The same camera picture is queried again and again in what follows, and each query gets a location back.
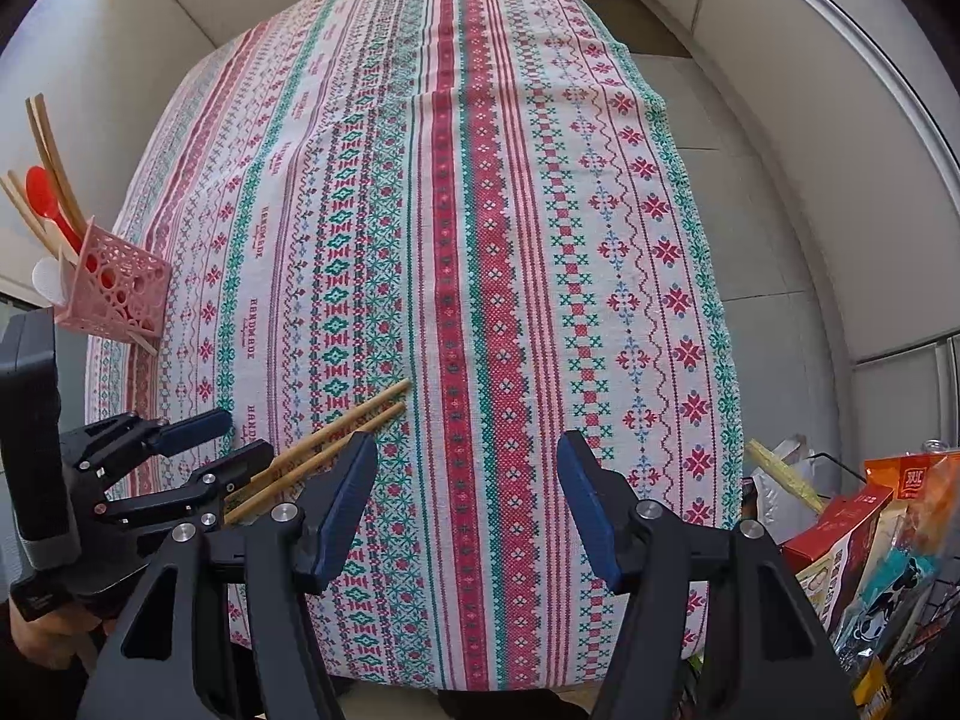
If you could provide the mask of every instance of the snack package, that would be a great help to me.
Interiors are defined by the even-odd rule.
[[[834,645],[853,685],[862,679],[872,659],[882,658],[883,651],[896,642],[934,573],[933,559],[904,549],[894,549],[880,565],[854,605],[858,613],[844,616],[845,629]]]
[[[936,555],[957,504],[960,452],[928,455],[930,465],[919,494],[906,509],[899,546],[919,555]]]
[[[784,544],[784,558],[827,632],[856,598],[877,519],[892,497],[882,485],[866,485],[850,499],[837,497],[816,525]]]
[[[891,694],[883,664],[873,659],[860,684],[853,690],[860,720],[883,720],[890,712]]]
[[[856,589],[857,598],[863,595],[863,591],[867,589],[867,584],[872,581],[875,573],[877,573],[877,568],[880,568],[880,564],[890,554],[890,550],[899,543],[899,537],[906,522],[906,507],[906,501],[891,501],[880,512],[880,517],[877,517],[874,543],[870,547],[870,554],[863,566],[863,576],[860,578],[860,585]]]
[[[936,455],[904,455],[899,458],[867,460],[863,470],[867,481],[894,491],[898,501],[913,500],[923,486],[923,477]]]

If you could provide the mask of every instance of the white spoon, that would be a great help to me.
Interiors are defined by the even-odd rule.
[[[41,257],[34,266],[32,282],[37,293],[55,306],[66,305],[64,284],[61,280],[61,265],[53,257]]]

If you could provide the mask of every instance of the pink utensil holder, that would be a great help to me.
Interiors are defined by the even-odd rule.
[[[56,323],[68,330],[131,343],[163,332],[170,263],[99,228],[91,219],[80,247],[73,292]]]

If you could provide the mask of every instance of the chopsticks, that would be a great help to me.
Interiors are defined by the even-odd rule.
[[[26,104],[27,115],[28,117],[31,117],[30,100],[26,100]],[[54,187],[54,193],[59,199],[61,208],[64,209],[66,220],[69,221],[70,226],[73,227],[77,235],[80,236],[80,240],[83,240],[83,236],[86,235],[86,220],[83,218],[83,213],[80,211],[80,204],[77,202],[77,196],[73,194],[73,188],[70,186],[70,181],[66,177],[64,161],[61,160],[61,156],[59,156],[59,150],[56,148],[54,130],[53,127],[50,127],[50,118],[47,116],[47,103],[43,99],[43,95],[37,95],[34,98],[34,105],[37,108],[37,117],[40,119],[40,131],[43,135],[43,141],[46,143],[47,157],[51,166],[53,167],[53,180],[51,181],[51,184]],[[34,130],[32,117],[30,129]],[[42,144],[37,140],[37,132],[35,131],[34,140],[37,142],[37,150],[40,151],[40,159],[42,160]],[[46,161],[44,161],[43,167],[47,167]]]
[[[16,208],[16,212],[20,215],[27,227],[30,228],[32,234],[37,237],[37,240],[44,245],[46,250],[55,257],[58,256],[54,242],[47,235],[46,228],[43,226],[42,221],[37,218],[37,215],[30,207],[30,203],[27,201],[27,193],[24,191],[20,179],[16,177],[16,173],[12,170],[7,173],[7,177],[13,185],[13,190],[11,191],[11,188],[7,186],[7,182],[4,181],[3,178],[0,178],[0,186],[3,187],[4,193],[10,199],[13,207]]]
[[[247,514],[256,511],[260,506],[274,499],[285,490],[289,490],[293,485],[299,482],[307,474],[319,469],[333,458],[347,445],[350,431],[339,440],[335,440],[330,446],[322,451],[317,451],[320,446],[330,437],[349,428],[354,422],[357,422],[364,416],[369,416],[371,412],[386,404],[388,401],[403,394],[410,386],[410,380],[404,379],[397,382],[380,394],[373,396],[370,400],[360,403],[348,410],[347,413],[323,426],[315,433],[299,440],[289,449],[281,452],[274,458],[270,467],[261,473],[256,474],[246,487],[237,490],[229,495],[224,501],[227,505],[240,502],[235,509],[229,512],[224,519],[227,524],[236,522],[238,519],[246,517]],[[399,415],[406,408],[404,403],[395,403],[387,409],[382,410],[378,415],[368,419],[359,425],[357,430],[371,432],[381,425]]]
[[[73,231],[77,233],[80,240],[83,240],[83,236],[86,234],[86,221],[83,218],[83,212],[80,210],[77,198],[75,194],[73,194],[70,182],[66,177],[64,161],[61,159],[59,150],[56,148],[54,131],[50,124],[50,117],[47,114],[47,105],[43,99],[43,95],[37,95],[32,100],[25,100],[24,104],[27,107],[27,120],[30,122],[30,132],[34,137],[37,153],[40,155],[40,162],[43,163],[47,182],[50,185],[50,191],[54,194],[56,203],[59,205],[61,213],[64,215],[67,223],[73,228]],[[16,173],[8,170],[7,177],[8,180],[10,180],[11,186],[7,186],[6,182],[0,178],[0,185],[3,186],[4,194],[6,194],[7,198],[11,201],[13,207],[16,208],[17,213],[27,225],[27,228],[29,228],[37,240],[42,243],[43,247],[54,257],[59,256],[59,251],[61,247],[64,246],[64,237],[62,237],[61,231],[58,229],[56,232],[53,232],[48,229],[44,220],[34,213],[23,184]],[[69,245],[67,245],[67,248],[72,252],[72,248],[69,247]]]
[[[364,422],[357,428],[357,430],[363,430],[371,433],[380,427],[380,425],[389,422],[395,416],[403,413],[406,408],[407,406],[403,401],[400,401],[400,403],[395,403],[394,405],[390,406],[390,408],[382,410],[382,412],[378,413],[378,415],[376,415],[373,419]],[[296,483],[304,478],[304,476],[312,473],[322,466],[325,466],[329,461],[332,461],[333,458],[335,458],[337,454],[339,454],[339,452],[345,446],[347,446],[349,440],[349,436],[344,436],[342,439],[336,440],[336,442],[333,442],[330,446],[326,447],[323,452],[319,452],[305,463],[301,463],[299,466],[296,466],[289,473],[283,474],[280,476],[280,479],[277,479],[275,482],[267,485],[267,487],[263,488],[259,493],[255,493],[253,496],[240,504],[236,509],[228,512],[224,517],[224,522],[226,522],[227,525],[232,525],[234,522],[237,522],[237,520],[246,517],[248,514],[252,514],[265,503],[269,503],[272,501],[272,499],[276,498],[277,495],[280,495],[280,493],[284,493],[286,490],[289,490],[293,485],[296,485]]]

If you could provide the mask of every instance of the tablecloth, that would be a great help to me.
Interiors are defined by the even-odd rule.
[[[301,1],[190,71],[115,231],[173,277],[157,357],[91,340],[88,418],[235,423],[118,494],[414,382],[344,572],[311,599],[333,674],[604,675],[623,604],[563,501],[564,429],[685,520],[738,517],[736,375],[688,177],[664,102],[580,0]]]

